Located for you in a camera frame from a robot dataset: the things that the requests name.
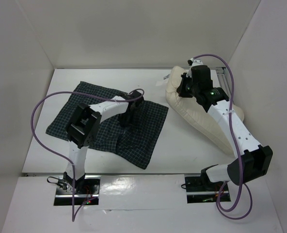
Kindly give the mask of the dark checked pillowcase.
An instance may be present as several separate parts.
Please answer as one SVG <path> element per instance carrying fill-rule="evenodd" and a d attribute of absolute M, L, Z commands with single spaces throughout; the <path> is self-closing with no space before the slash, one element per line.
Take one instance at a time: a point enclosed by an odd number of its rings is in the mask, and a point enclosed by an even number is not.
<path fill-rule="evenodd" d="M 67 140 L 66 125 L 80 103 L 97 104 L 100 101 L 82 94 L 111 99 L 120 90 L 97 86 L 81 81 L 53 122 L 46 134 Z M 91 149 L 114 153 L 135 166 L 146 169 L 150 163 L 157 140 L 165 123 L 168 107 L 145 100 L 135 111 L 132 125 L 123 128 L 114 116 L 101 123 Z"/>

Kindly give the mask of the cream pillow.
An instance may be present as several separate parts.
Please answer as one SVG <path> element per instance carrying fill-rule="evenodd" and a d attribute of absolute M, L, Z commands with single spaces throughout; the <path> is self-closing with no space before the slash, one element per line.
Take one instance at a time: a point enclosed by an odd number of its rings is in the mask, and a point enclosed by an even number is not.
<path fill-rule="evenodd" d="M 172 68 L 165 90 L 167 103 L 184 120 L 205 135 L 225 154 L 233 154 L 233 149 L 218 123 L 204 111 L 203 107 L 196 102 L 196 99 L 178 96 L 176 90 L 181 83 L 181 75 L 185 72 L 186 70 L 179 66 Z"/>

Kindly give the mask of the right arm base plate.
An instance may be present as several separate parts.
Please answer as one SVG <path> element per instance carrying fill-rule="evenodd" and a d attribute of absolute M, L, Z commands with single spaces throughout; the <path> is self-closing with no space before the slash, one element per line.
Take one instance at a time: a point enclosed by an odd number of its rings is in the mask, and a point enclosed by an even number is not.
<path fill-rule="evenodd" d="M 223 182 L 203 184 L 200 174 L 187 174 L 181 188 L 186 191 L 187 203 L 213 203 L 217 201 Z"/>

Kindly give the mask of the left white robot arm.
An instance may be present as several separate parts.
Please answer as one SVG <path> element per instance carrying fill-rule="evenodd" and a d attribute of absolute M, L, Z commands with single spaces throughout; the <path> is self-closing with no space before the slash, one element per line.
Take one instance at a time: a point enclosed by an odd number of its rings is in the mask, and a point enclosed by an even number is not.
<path fill-rule="evenodd" d="M 70 161 L 63 178 L 68 190 L 77 194 L 84 188 L 86 154 L 96 140 L 100 124 L 118 116 L 120 126 L 128 127 L 135 110 L 143 101 L 143 93 L 133 90 L 129 94 L 120 94 L 98 104 L 81 103 L 77 106 L 66 125 Z"/>

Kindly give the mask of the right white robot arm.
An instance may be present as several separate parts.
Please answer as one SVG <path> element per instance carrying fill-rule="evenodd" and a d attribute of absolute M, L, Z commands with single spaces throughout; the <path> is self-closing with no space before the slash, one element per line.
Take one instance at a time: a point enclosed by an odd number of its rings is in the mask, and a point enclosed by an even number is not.
<path fill-rule="evenodd" d="M 217 182 L 244 184 L 267 174 L 273 156 L 270 146 L 256 140 L 233 109 L 233 102 L 220 87 L 214 87 L 208 66 L 191 58 L 190 69 L 181 75 L 177 93 L 181 98 L 195 98 L 220 126 L 235 155 L 230 164 L 202 169 L 200 185 L 211 190 Z"/>

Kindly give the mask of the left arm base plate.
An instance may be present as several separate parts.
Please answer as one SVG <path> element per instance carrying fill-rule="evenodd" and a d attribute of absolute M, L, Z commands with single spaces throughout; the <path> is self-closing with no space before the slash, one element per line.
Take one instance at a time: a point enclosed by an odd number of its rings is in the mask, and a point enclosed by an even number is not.
<path fill-rule="evenodd" d="M 60 177 L 48 177 L 47 182 L 57 185 L 54 206 L 72 205 L 72 188 Z M 82 203 L 86 205 L 99 204 L 100 176 L 86 175 L 85 180 L 79 185 L 74 194 L 75 206 Z"/>

